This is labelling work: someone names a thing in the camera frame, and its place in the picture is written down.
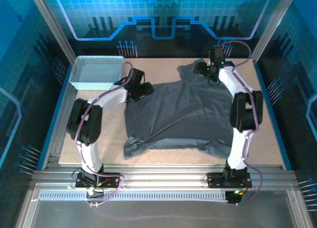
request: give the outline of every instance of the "gray t-shirt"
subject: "gray t-shirt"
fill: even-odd
[[[193,73],[200,61],[179,66],[180,81],[153,85],[151,95],[127,103],[126,159],[147,149],[198,148],[212,156],[229,156],[232,96],[222,82],[211,86],[202,75]]]

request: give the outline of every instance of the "white basket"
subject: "white basket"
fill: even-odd
[[[69,82],[77,90],[109,90],[122,78],[122,56],[78,56]]]

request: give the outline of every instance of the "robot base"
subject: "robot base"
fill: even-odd
[[[243,188],[252,187],[252,182],[251,182],[249,173],[246,174],[244,179],[238,178],[238,179],[230,179],[229,181],[226,181],[222,172],[209,172],[207,173],[207,180],[208,180],[208,188],[243,189]]]
[[[76,178],[76,188],[117,188],[120,183],[119,173],[106,173],[103,172],[104,168],[99,173],[104,175],[117,175],[116,177],[101,177],[94,174],[90,174],[84,170],[81,170]]]

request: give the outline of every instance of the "metal floor panel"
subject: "metal floor panel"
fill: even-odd
[[[39,200],[32,228],[294,228],[285,192],[263,192],[235,205],[197,201]]]

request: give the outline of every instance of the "wooden work surface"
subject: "wooden work surface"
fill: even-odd
[[[175,82],[180,80],[177,67],[192,63],[194,58],[129,58],[135,68],[145,72],[146,80],[152,84]],[[243,59],[232,59],[235,64]],[[260,90],[257,74],[252,61],[240,66],[237,71],[253,89]],[[77,98],[89,99],[102,91],[78,91]],[[127,140],[125,104],[117,105],[103,117],[102,132],[98,140],[100,158],[105,164],[213,164],[223,165],[225,158],[207,155],[198,149],[148,150],[145,153],[125,160],[123,145]],[[80,163],[80,157],[74,141],[66,134],[59,162],[61,164]],[[267,112],[263,108],[263,121],[260,133],[255,134],[250,144],[248,162],[250,164],[283,164],[274,130]]]

